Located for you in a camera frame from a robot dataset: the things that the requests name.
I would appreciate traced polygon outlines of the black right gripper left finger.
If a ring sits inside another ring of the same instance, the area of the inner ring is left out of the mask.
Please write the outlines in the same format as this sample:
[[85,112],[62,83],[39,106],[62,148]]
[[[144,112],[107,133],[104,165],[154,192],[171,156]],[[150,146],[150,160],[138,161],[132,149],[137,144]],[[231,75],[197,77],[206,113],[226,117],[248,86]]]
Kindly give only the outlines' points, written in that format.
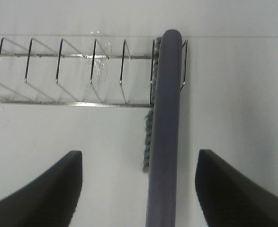
[[70,151],[0,200],[0,227],[68,227],[82,190],[82,152]]

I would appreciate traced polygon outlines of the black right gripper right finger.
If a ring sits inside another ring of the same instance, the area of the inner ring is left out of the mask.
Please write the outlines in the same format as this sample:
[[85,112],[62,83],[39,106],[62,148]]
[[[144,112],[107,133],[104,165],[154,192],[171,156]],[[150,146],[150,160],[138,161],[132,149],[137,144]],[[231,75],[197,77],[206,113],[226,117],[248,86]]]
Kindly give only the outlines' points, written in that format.
[[278,227],[278,196],[210,149],[199,151],[195,189],[209,227]]

